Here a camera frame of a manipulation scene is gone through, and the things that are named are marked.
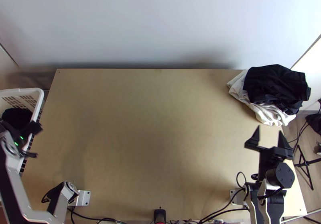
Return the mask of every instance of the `tripod stand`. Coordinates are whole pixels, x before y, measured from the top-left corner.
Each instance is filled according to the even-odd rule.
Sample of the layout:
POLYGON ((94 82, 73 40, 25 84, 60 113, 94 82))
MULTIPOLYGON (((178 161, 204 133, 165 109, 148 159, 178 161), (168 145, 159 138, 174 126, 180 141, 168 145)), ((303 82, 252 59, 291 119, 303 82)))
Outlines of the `tripod stand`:
POLYGON ((309 181, 310 181, 310 188, 311 190, 314 190, 313 188, 313 184, 312 184, 312 180, 311 180, 311 175, 310 175, 310 171, 309 171, 309 165, 310 164, 313 164, 313 163, 317 163, 317 162, 320 162, 321 161, 321 158, 317 158, 315 160, 312 160, 312 161, 307 161, 303 155, 303 152, 300 148, 300 146, 298 145, 297 148, 299 149, 299 152, 300 152, 300 160, 299 160, 299 163, 298 164, 295 164, 294 166, 295 167, 300 167, 301 170, 304 172, 304 174, 308 177, 309 181))

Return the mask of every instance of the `laundry basket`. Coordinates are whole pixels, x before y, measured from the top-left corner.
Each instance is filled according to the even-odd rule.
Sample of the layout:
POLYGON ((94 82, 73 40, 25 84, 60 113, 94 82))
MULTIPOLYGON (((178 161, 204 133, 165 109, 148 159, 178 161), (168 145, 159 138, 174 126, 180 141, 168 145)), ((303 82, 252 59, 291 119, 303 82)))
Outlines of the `laundry basket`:
MULTIPOLYGON (((41 105, 43 102, 44 93, 40 88, 25 88, 25 89, 8 89, 0 90, 0 117, 3 112, 9 108, 29 109, 33 112, 31 120, 37 121, 42 113, 41 105)), ((29 149, 32 134, 29 135, 24 151, 29 149)), ((20 172, 24 160, 21 159, 17 171, 20 172)))

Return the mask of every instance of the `black cable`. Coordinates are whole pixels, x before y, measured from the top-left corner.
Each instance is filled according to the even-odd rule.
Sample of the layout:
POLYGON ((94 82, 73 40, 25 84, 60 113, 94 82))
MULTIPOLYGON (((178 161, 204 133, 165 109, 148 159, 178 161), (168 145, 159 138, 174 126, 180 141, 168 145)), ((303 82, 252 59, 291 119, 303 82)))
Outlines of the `black cable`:
POLYGON ((248 209, 246 209, 246 208, 239 208, 239 209, 232 209, 232 210, 227 210, 227 211, 224 211, 224 212, 220 212, 220 213, 218 213, 218 214, 216 214, 216 215, 214 215, 214 216, 211 216, 210 218, 206 219, 204 222, 207 222, 207 221, 209 221, 209 220, 212 220, 212 219, 214 219, 215 217, 217 217, 217 216, 219 216, 219 215, 222 215, 222 214, 224 214, 224 213, 227 213, 227 212, 235 212, 235 211, 242 211, 242 210, 248 210, 248 209))
POLYGON ((282 190, 283 190, 283 188, 282 188, 282 187, 280 187, 279 189, 277 189, 276 191, 272 192, 271 194, 257 196, 257 198, 258 198, 258 200, 262 200, 262 199, 264 199, 264 198, 269 198, 269 197, 271 197, 271 196, 273 196, 273 195, 275 195, 275 194, 277 194, 277 193, 281 192, 282 190))
POLYGON ((238 176, 239 176, 240 174, 242 174, 243 177, 244 177, 244 180, 245 180, 244 184, 247 182, 246 177, 245 177, 245 174, 244 174, 242 171, 240 171, 240 172, 237 173, 237 175, 236 175, 236 183, 237 183, 237 185, 238 185, 239 188, 241 188, 242 190, 245 190, 244 187, 241 186, 240 183, 238 183, 238 176))
POLYGON ((251 175, 251 179, 254 180, 254 181, 257 181, 258 180, 258 173, 252 174, 251 175))
POLYGON ((73 214, 75 214, 76 216, 79 216, 81 218, 84 218, 84 219, 87 219, 87 220, 93 220, 93 221, 107 221, 107 222, 119 222, 119 223, 122 223, 122 224, 126 224, 125 222, 121 222, 121 221, 118 221, 116 219, 113 219, 113 218, 108 218, 108 217, 105 217, 105 218, 91 218, 91 217, 87 217, 87 216, 83 216, 79 213, 76 213, 74 210, 70 209, 70 208, 67 208, 68 211, 72 212, 73 214))
POLYGON ((75 207, 73 207, 72 209, 71 209, 71 212, 70 212, 70 219, 71 219, 71 222, 73 223, 73 224, 75 224, 75 222, 74 222, 74 220, 73 220, 73 210, 75 209, 75 207))
POLYGON ((48 195, 49 191, 43 196, 43 198, 41 199, 41 203, 46 203, 46 202, 50 202, 48 198, 46 198, 46 196, 48 195))
MULTIPOLYGON (((318 102, 319 102, 319 104, 320 104, 320 107, 319 107, 319 110, 318 110, 317 114, 319 114, 320 111, 321 111, 321 100, 318 100, 318 102)), ((297 138, 295 138, 294 140, 288 142, 288 143, 292 143, 292 142, 296 141, 296 143, 295 143, 295 145, 294 145, 294 147, 293 147, 293 150, 294 150, 294 151, 295 151, 295 149, 297 148, 297 145, 298 145, 300 136, 302 135, 303 131, 304 131, 308 126, 309 126, 308 121, 305 121, 305 123, 303 124, 303 126, 301 127, 301 129, 300 129, 300 131, 299 131, 299 133, 298 133, 298 135, 297 135, 297 138)))
POLYGON ((227 208, 228 205, 230 205, 230 204, 232 203, 233 199, 235 198, 235 196, 236 196, 240 191, 243 191, 243 189, 240 189, 240 190, 238 190, 237 192, 235 192, 235 194, 232 196, 231 200, 226 204, 226 206, 224 206, 223 208, 219 209, 219 210, 216 211, 216 212, 212 212, 211 214, 207 215, 206 217, 204 217, 203 219, 201 219, 201 220, 199 221, 199 224, 204 223, 204 222, 205 222, 204 220, 205 220, 206 218, 208 218, 208 217, 210 217, 210 216, 212 216, 212 215, 214 215, 214 214, 216 214, 216 213, 224 210, 225 208, 227 208))

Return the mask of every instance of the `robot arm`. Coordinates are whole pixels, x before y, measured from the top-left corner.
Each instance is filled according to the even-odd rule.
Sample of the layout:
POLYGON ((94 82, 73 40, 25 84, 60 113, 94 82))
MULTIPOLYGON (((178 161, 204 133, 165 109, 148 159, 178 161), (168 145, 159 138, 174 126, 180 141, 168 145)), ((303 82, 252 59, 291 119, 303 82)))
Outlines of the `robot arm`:
POLYGON ((258 127, 245 142, 245 148, 260 153, 258 178, 255 183, 245 183, 240 196, 249 207, 251 224, 280 224, 286 189, 291 188, 295 180, 292 169, 283 161, 293 159, 293 149, 281 131, 277 147, 261 147, 259 140, 258 127))
POLYGON ((80 191, 70 182, 62 182, 48 192, 50 203, 47 211, 34 211, 17 171, 21 153, 21 147, 13 140, 12 134, 0 124, 0 195, 7 222, 63 224, 68 205, 83 205, 78 200, 80 191))

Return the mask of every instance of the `wooden table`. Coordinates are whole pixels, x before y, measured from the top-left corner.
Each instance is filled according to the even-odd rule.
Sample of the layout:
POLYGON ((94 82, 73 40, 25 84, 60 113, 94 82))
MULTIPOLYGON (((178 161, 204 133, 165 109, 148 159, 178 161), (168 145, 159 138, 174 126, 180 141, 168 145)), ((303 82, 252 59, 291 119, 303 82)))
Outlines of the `wooden table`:
MULTIPOLYGON (((42 196, 64 180, 91 191, 89 206, 77 208, 91 217, 151 220, 161 206, 168 220, 200 219, 223 207, 237 172, 248 181, 258 172, 259 153, 244 142, 259 122, 226 86, 238 73, 57 70, 31 149, 39 157, 22 177, 33 208, 45 210, 42 196)), ((261 125, 260 145, 277 145, 280 129, 261 125)), ((296 180, 284 215, 304 214, 296 180)))

